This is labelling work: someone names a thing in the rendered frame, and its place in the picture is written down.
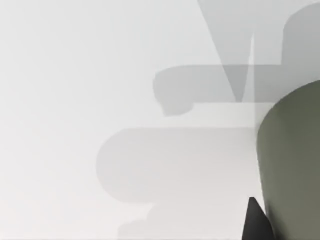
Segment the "olive green cylindrical container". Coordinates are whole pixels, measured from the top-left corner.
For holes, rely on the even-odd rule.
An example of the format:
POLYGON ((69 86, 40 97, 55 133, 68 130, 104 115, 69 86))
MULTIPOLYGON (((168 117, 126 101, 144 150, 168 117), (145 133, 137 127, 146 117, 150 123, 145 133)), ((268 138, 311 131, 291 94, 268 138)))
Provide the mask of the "olive green cylindrical container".
POLYGON ((266 214, 280 240, 320 240, 320 80, 279 100, 256 138, 266 214))

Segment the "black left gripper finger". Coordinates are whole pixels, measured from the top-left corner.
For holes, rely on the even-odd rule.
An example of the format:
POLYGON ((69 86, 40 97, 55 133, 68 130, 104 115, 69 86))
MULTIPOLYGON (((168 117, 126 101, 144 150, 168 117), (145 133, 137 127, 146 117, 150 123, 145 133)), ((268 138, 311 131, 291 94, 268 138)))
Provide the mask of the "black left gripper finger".
POLYGON ((255 197, 249 197, 241 240, 276 240, 271 223, 255 197))

